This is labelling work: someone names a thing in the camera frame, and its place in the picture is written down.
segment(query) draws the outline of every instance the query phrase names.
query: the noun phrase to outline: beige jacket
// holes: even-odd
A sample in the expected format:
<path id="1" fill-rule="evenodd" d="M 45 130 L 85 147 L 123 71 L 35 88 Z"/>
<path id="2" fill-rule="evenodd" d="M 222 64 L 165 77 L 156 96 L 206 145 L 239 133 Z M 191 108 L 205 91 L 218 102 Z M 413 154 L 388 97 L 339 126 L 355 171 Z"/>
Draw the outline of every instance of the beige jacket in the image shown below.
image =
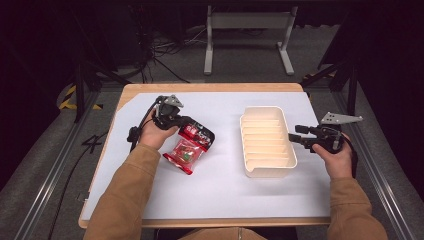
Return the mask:
<path id="1" fill-rule="evenodd" d="M 136 239 L 141 236 L 144 207 L 149 200 L 160 154 L 138 145 L 116 171 L 100 198 L 84 239 Z M 331 224 L 328 239 L 387 239 L 383 226 L 371 216 L 368 197 L 352 178 L 331 181 Z M 245 228 L 199 229 L 189 239 L 264 239 Z"/>

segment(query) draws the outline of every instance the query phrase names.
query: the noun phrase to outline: white paper sheet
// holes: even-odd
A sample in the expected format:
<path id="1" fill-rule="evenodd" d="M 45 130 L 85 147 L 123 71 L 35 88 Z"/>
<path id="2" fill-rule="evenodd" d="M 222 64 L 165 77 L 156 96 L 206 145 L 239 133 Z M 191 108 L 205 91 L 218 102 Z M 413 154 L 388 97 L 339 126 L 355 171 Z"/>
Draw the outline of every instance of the white paper sheet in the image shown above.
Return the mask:
<path id="1" fill-rule="evenodd" d="M 184 104 L 180 115 L 190 116 L 215 133 L 215 142 L 195 163 L 192 175 L 161 158 L 144 219 L 210 219 L 328 217 L 329 182 L 324 162 L 300 144 L 293 144 L 298 159 L 285 178 L 249 178 L 244 173 L 240 116 L 248 106 L 278 106 L 284 111 L 290 133 L 295 125 L 316 126 L 306 93 L 202 92 L 174 93 Z M 142 93 L 115 116 L 109 141 L 93 179 L 81 219 L 90 216 L 112 175 L 130 150 L 128 130 L 138 126 L 159 95 Z M 170 152 L 177 134 L 160 153 Z"/>

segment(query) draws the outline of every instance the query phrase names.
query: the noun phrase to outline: cable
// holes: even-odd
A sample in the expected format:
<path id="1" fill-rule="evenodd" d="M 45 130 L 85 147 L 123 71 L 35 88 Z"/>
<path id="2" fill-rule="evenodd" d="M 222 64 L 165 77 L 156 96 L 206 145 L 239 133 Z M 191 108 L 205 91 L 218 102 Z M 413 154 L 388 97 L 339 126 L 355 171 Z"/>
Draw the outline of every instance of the cable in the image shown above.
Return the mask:
<path id="1" fill-rule="evenodd" d="M 165 64 L 163 64 L 161 61 L 159 61 L 156 57 L 153 57 L 153 59 L 155 61 L 157 61 L 158 63 L 160 63 L 162 66 L 164 66 L 166 69 L 168 69 L 168 71 L 170 71 L 175 77 L 177 77 L 179 80 L 186 82 L 186 83 L 190 83 L 189 81 L 181 78 L 180 76 L 178 76 L 176 73 L 174 73 L 171 69 L 169 69 Z"/>
<path id="2" fill-rule="evenodd" d="M 97 145 L 97 141 L 100 138 L 102 138 L 103 136 L 105 136 L 107 133 L 108 133 L 108 131 L 104 132 L 100 136 L 93 135 L 93 137 L 94 137 L 93 143 L 90 143 L 87 146 L 87 148 L 84 149 L 84 151 L 81 153 L 81 155 L 78 157 L 77 161 L 75 162 L 74 166 L 72 167 L 72 170 L 69 173 L 68 178 L 67 178 L 66 183 L 65 183 L 65 186 L 64 186 L 64 188 L 62 190 L 62 195 L 60 196 L 60 200 L 59 200 L 59 203 L 58 203 L 58 206 L 57 206 L 57 209 L 56 209 L 56 213 L 54 215 L 53 222 L 52 222 L 52 225 L 50 227 L 50 232 L 49 232 L 49 237 L 48 237 L 49 240 L 52 239 L 54 227 L 56 225 L 57 217 L 59 216 L 59 212 L 60 212 L 60 208 L 62 206 L 63 198 L 65 197 L 66 189 L 68 188 L 69 181 L 71 180 L 71 177 L 72 177 L 72 174 L 74 173 L 75 168 L 77 167 L 79 161 L 82 159 L 82 157 L 84 156 L 84 154 L 88 151 L 88 149 L 92 148 L 92 150 L 93 150 L 94 146 Z"/>

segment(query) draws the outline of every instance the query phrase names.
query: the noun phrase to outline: tan sleeve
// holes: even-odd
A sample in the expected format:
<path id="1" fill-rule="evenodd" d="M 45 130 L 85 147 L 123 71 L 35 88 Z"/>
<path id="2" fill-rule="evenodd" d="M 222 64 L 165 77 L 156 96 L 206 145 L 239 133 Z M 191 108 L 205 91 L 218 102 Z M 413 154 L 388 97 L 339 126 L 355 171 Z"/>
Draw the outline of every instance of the tan sleeve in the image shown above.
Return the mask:
<path id="1" fill-rule="evenodd" d="M 387 239 L 386 231 L 371 215 L 371 203 L 353 178 L 333 179 L 329 240 Z"/>
<path id="2" fill-rule="evenodd" d="M 100 197 L 84 239 L 140 239 L 159 158 L 159 152 L 146 145 L 130 153 Z"/>

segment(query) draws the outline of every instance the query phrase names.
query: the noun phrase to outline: white plastic tray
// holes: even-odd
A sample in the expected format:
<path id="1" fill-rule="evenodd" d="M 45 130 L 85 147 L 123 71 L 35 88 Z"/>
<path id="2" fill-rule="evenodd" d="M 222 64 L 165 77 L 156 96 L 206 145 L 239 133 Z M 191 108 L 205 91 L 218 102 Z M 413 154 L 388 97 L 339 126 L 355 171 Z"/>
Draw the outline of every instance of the white plastic tray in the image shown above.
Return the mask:
<path id="1" fill-rule="evenodd" d="M 281 178 L 296 167 L 281 108 L 247 107 L 240 118 L 240 129 L 247 176 Z"/>

